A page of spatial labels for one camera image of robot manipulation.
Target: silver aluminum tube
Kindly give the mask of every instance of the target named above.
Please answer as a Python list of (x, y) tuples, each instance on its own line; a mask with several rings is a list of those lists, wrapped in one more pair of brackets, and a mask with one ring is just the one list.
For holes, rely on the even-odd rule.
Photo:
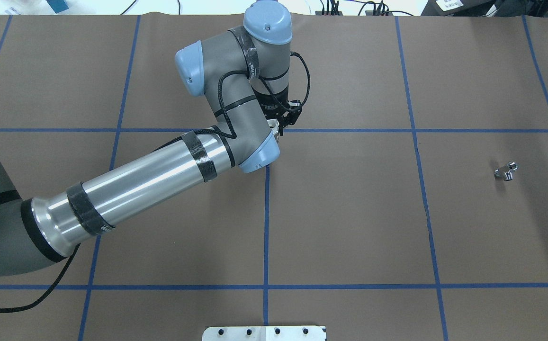
[[(217, 135), (198, 138), (217, 174), (231, 168), (225, 145)], [(98, 213), (115, 226), (202, 182), (196, 160), (180, 141), (86, 181), (83, 187)], [(50, 199), (34, 198), (32, 209), (46, 241), (65, 257), (76, 244), (93, 237), (78, 222), (65, 192)]]

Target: grid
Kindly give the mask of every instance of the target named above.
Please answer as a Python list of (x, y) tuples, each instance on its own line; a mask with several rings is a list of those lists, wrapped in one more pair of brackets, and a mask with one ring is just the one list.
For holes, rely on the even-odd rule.
[[(0, 39), (0, 51), (3, 47), (7, 32), (12, 22), (12, 16), (9, 16), (5, 25), (4, 31)], [(118, 150), (118, 142), (120, 140), (120, 134), (122, 132), (186, 132), (190, 129), (187, 128), (124, 128), (123, 120), (125, 114), (126, 96), (131, 82), (131, 76), (133, 73), (133, 58), (135, 56), (135, 47), (140, 31), (141, 16), (138, 16), (135, 23), (135, 34), (133, 36), (133, 43), (131, 47), (130, 57), (128, 61), (128, 69), (126, 72), (126, 80), (124, 84), (124, 92), (122, 94), (122, 102), (120, 103), (120, 112), (118, 115), (118, 121), (116, 128), (0, 128), (0, 132), (111, 132), (116, 133), (114, 139), (114, 147), (111, 153), (111, 161), (109, 169), (114, 168), (116, 162), (116, 154)], [(533, 48), (531, 36), (529, 32), (529, 25), (527, 24), (527, 18), (522, 17), (523, 28), (526, 40), (529, 45), (530, 53), (532, 56), (534, 71), (537, 74), (540, 86), (544, 93), (545, 101), (548, 107), (548, 90), (544, 82), (544, 75), (538, 65), (538, 60)], [(402, 133), (411, 134), (415, 162), (417, 165), (417, 172), (419, 174), (419, 184), (421, 190), (421, 197), (423, 203), (423, 210), (427, 219), (427, 229), (429, 236), (430, 256), (432, 261), (432, 272), (434, 275), (434, 283), (415, 283), (415, 284), (303, 284), (303, 285), (281, 285), (271, 284), (269, 279), (270, 274), (270, 167), (265, 169), (265, 207), (263, 208), (263, 284), (259, 285), (97, 285), (94, 284), (95, 270), (99, 256), (99, 248), (101, 237), (96, 238), (94, 251), (92, 253), (92, 262), (90, 266), (90, 274), (88, 283), (86, 285), (59, 285), (57, 290), (71, 290), (71, 291), (85, 291), (85, 302), (81, 317), (81, 327), (79, 330), (78, 340), (81, 341), (84, 338), (85, 327), (89, 315), (90, 297), (93, 291), (211, 291), (211, 290), (254, 290), (262, 291), (263, 293), (263, 323), (269, 324), (269, 303), (270, 303), (270, 291), (271, 290), (397, 290), (397, 289), (435, 289), (438, 299), (440, 328), (442, 330), (443, 339), (446, 341), (449, 339), (449, 332), (447, 331), (447, 315), (445, 313), (445, 304), (443, 301), (443, 289), (493, 289), (493, 288), (548, 288), (548, 282), (533, 282), (533, 283), (443, 283), (440, 280), (438, 259), (436, 257), (436, 247), (434, 240), (434, 233), (432, 231), (432, 222), (430, 219), (430, 209), (428, 205), (428, 196), (426, 191), (425, 179), (423, 175), (421, 154), (419, 151), (419, 134), (427, 133), (473, 133), (473, 134), (492, 134), (492, 133), (510, 133), (510, 134), (548, 134), (548, 129), (423, 129), (417, 128), (413, 113), (412, 97), (410, 92), (410, 78), (406, 69), (406, 61), (404, 59), (404, 49), (402, 44), (401, 35), (401, 23), (398, 18), (395, 18), (395, 29), (397, 34), (399, 60), (402, 67), (402, 76), (404, 80), (404, 90), (406, 96), (406, 105), (408, 108), (408, 115), (410, 119), (410, 129), (286, 129), (285, 132), (289, 134), (295, 133), (354, 133), (354, 134), (379, 134), (379, 133)], [(22, 289), (22, 290), (44, 290), (48, 285), (0, 285), (0, 289)]]

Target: cable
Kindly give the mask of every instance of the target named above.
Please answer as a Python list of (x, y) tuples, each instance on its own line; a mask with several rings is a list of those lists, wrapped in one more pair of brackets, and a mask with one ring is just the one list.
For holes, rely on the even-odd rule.
[[(259, 76), (259, 80), (261, 80), (261, 82), (263, 83), (265, 88), (268, 90), (268, 92), (270, 93), (270, 95), (272, 96), (272, 99), (274, 99), (276, 104), (278, 104), (281, 108), (283, 108), (284, 110), (286, 110), (288, 112), (296, 112), (298, 110), (301, 110), (301, 108), (303, 108), (304, 104), (308, 100), (308, 97), (310, 96), (311, 77), (310, 77), (310, 69), (308, 69), (308, 65), (306, 64), (306, 62), (303, 59), (303, 57), (301, 56), (301, 54), (298, 54), (297, 52), (291, 52), (291, 56), (298, 57), (299, 60), (301, 60), (301, 63), (304, 65), (304, 68), (305, 68), (305, 74), (308, 78), (308, 86), (307, 86), (307, 89), (305, 91), (304, 101), (299, 103), (299, 105), (297, 107), (295, 107), (295, 108), (285, 107), (276, 98), (276, 95), (274, 95), (274, 93), (272, 92), (270, 86), (268, 86), (268, 84), (265, 82), (265, 79), (263, 79), (263, 77)], [(248, 75), (248, 72), (247, 71), (230, 71), (230, 72), (224, 74), (223, 76), (221, 76), (221, 78), (219, 78), (219, 85), (217, 86), (217, 95), (219, 97), (219, 106), (220, 106), (220, 108), (223, 112), (225, 122), (228, 124), (228, 129), (230, 129), (231, 134), (226, 134), (224, 132), (218, 132), (218, 131), (211, 130), (211, 129), (196, 129), (196, 130), (194, 130), (195, 134), (197, 134), (197, 135), (200, 135), (200, 134), (215, 134), (215, 135), (219, 135), (219, 136), (229, 137), (229, 138), (232, 138), (232, 139), (237, 138), (237, 134), (234, 131), (234, 127), (232, 126), (232, 123), (230, 121), (230, 117), (228, 116), (228, 112), (225, 109), (224, 97), (222, 95), (222, 88), (223, 88), (224, 80), (226, 78), (228, 78), (228, 76), (231, 76), (231, 75)], [(162, 149), (162, 148), (164, 148), (168, 145), (171, 145), (171, 144), (173, 144), (175, 142), (179, 142), (179, 141), (181, 141), (181, 136), (177, 136), (176, 138), (174, 138), (174, 139), (170, 140), (169, 142), (161, 145), (160, 147), (157, 147), (156, 149), (154, 149), (153, 152), (158, 151), (159, 149)]]
[[(197, 134), (197, 135), (200, 135), (200, 134), (215, 134), (215, 135), (219, 135), (219, 136), (223, 136), (223, 137), (231, 138), (231, 139), (235, 139), (235, 138), (238, 137), (238, 135), (235, 133), (234, 126), (232, 125), (232, 121), (230, 120), (230, 116), (228, 115), (228, 111), (225, 109), (224, 96), (223, 96), (224, 80), (226, 78), (228, 78), (229, 76), (231, 76), (231, 75), (248, 75), (248, 71), (241, 71), (241, 70), (230, 71), (230, 72), (224, 74), (223, 76), (221, 76), (221, 78), (219, 78), (219, 84), (217, 85), (217, 97), (219, 98), (219, 106), (221, 108), (221, 111), (223, 112), (225, 122), (228, 124), (228, 129), (230, 129), (230, 134), (220, 132), (220, 131), (218, 132), (218, 131), (211, 130), (211, 129), (195, 129), (194, 130), (195, 134)], [(161, 145), (160, 147), (157, 147), (152, 152), (158, 151), (159, 149), (162, 149), (162, 148), (164, 148), (168, 145), (171, 145), (171, 144), (173, 144), (175, 142), (179, 142), (179, 141), (181, 141), (181, 136), (177, 136), (176, 138), (174, 138), (174, 139), (170, 140), (169, 142)]]
[(274, 102), (276, 102), (276, 104), (278, 104), (281, 108), (283, 108), (284, 110), (286, 110), (288, 112), (295, 112), (295, 111), (301, 110), (301, 108), (303, 108), (303, 106), (305, 105), (305, 102), (308, 101), (308, 97), (310, 96), (311, 78), (310, 78), (310, 70), (308, 69), (308, 65), (305, 63), (305, 60), (302, 58), (301, 54), (298, 54), (297, 52), (292, 52), (291, 51), (291, 56), (298, 57), (299, 60), (301, 60), (301, 63), (304, 65), (304, 68), (305, 68), (305, 74), (308, 78), (308, 87), (307, 87), (307, 90), (305, 91), (304, 101), (299, 103), (299, 105), (296, 108), (287, 108), (287, 107), (285, 107), (284, 104), (280, 103), (280, 101), (276, 98), (276, 95), (274, 95), (274, 93), (270, 89), (270, 86), (268, 86), (267, 82), (265, 82), (265, 79), (263, 79), (263, 77), (259, 76), (259, 80), (261, 80), (261, 83), (263, 83), (263, 85), (268, 90), (268, 92), (270, 93), (270, 95), (272, 96), (272, 99), (274, 99)]
[(78, 248), (79, 248), (80, 244), (78, 244), (75, 248), (74, 248), (74, 252), (72, 253), (72, 255), (68, 258), (68, 261), (65, 262), (65, 265), (63, 266), (63, 269), (61, 269), (61, 272), (59, 272), (59, 276), (57, 276), (57, 278), (55, 278), (55, 281), (53, 282), (53, 284), (51, 284), (51, 286), (45, 291), (44, 294), (42, 294), (42, 296), (40, 296), (36, 301), (34, 301), (32, 304), (28, 304), (28, 305), (24, 305), (24, 306), (16, 306), (14, 308), (0, 308), (0, 314), (5, 314), (5, 313), (18, 313), (20, 311), (25, 311), (25, 310), (29, 310), (31, 308), (34, 308), (35, 306), (39, 305), (40, 302), (44, 301), (44, 299), (49, 296), (49, 294), (52, 293), (52, 291), (55, 289), (55, 287), (59, 284), (59, 281), (61, 281), (61, 279), (63, 278), (63, 275), (65, 274), (65, 272), (68, 270), (68, 267), (70, 267), (70, 264), (72, 263), (72, 261), (74, 260), (74, 257), (76, 255), (76, 253), (78, 252)]
[(384, 12), (380, 13), (379, 15), (386, 15), (387, 13), (404, 13), (404, 14), (410, 15), (411, 17), (414, 17), (414, 15), (412, 15), (411, 13), (408, 13), (408, 12), (405, 12), (405, 11), (384, 11)]
[(124, 12), (120, 13), (120, 15), (123, 15), (124, 13), (126, 13), (126, 11), (131, 9), (131, 7), (135, 5), (135, 2), (137, 2), (137, 0), (133, 0), (133, 2), (131, 2), (131, 4), (124, 10)]
[(373, 15), (381, 16), (381, 15), (388, 15), (388, 14), (389, 14), (389, 6), (384, 4), (384, 2), (380, 2), (379, 5), (377, 6), (377, 10), (373, 11)]
[(331, 15), (337, 15), (336, 14), (336, 11), (335, 11), (335, 1), (334, 0), (326, 0), (326, 2), (330, 2), (331, 3)]
[(536, 16), (536, 17), (540, 17), (541, 7), (543, 7), (543, 4), (544, 4), (544, 1), (543, 1), (543, 0), (538, 0), (538, 1), (539, 1), (539, 8), (538, 8), (537, 11), (535, 12), (535, 16)]
[(377, 6), (377, 4), (375, 4), (375, 3), (372, 2), (372, 1), (367, 1), (367, 2), (363, 2), (363, 3), (362, 3), (362, 7), (360, 7), (360, 10), (358, 11), (358, 15), (360, 15), (360, 14), (362, 13), (362, 10), (363, 10), (364, 7), (365, 7), (366, 5), (368, 5), (368, 4), (373, 5), (373, 11), (375, 11), (375, 6)]
[(305, 2), (305, 5), (308, 7), (308, 10), (310, 11), (310, 15), (311, 15), (313, 11), (311, 10), (310, 4), (308, 4), (308, 0), (304, 0), (304, 2)]

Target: metal bracket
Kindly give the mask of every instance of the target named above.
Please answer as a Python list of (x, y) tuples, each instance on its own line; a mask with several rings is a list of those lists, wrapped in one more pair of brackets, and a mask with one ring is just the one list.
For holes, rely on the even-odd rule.
[(510, 181), (514, 179), (514, 175), (512, 173), (516, 172), (518, 170), (518, 164), (515, 162), (508, 162), (505, 166), (495, 169), (495, 178), (497, 179), (503, 179), (504, 181)]
[(202, 341), (326, 341), (325, 326), (209, 327)]
[[(293, 101), (288, 102), (288, 106), (291, 109), (295, 109), (298, 106), (301, 105), (301, 101), (298, 99), (295, 99)], [(272, 119), (278, 120), (278, 132), (280, 133), (280, 136), (284, 135), (284, 128), (286, 126), (292, 126), (295, 123), (297, 123), (297, 120), (299, 119), (299, 115), (301, 115), (301, 112), (303, 110), (300, 108), (299, 110), (295, 110), (293, 112), (285, 112), (285, 113), (276, 113), (275, 115), (265, 115), (265, 118), (269, 122)]]
[(268, 125), (270, 126), (272, 133), (274, 133), (274, 138), (276, 139), (276, 142), (278, 142), (278, 138), (280, 137), (280, 122), (278, 122), (277, 119), (272, 118), (268, 119)]

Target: light blue joint cap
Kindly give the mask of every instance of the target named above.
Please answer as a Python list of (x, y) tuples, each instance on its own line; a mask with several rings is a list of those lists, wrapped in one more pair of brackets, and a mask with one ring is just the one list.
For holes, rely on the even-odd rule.
[(279, 156), (280, 148), (278, 148), (278, 142), (276, 142), (276, 138), (274, 138), (274, 133), (270, 131), (270, 134), (265, 138), (265, 141), (259, 145), (259, 148), (257, 148), (257, 150), (244, 162), (239, 164), (239, 167), (245, 173), (254, 172), (257, 169), (276, 161)]
[(181, 82), (192, 96), (204, 95), (204, 58), (202, 42), (196, 41), (175, 54), (175, 64), (181, 76)]
[(251, 36), (272, 45), (293, 39), (291, 13), (276, 0), (257, 0), (244, 12), (244, 28)]

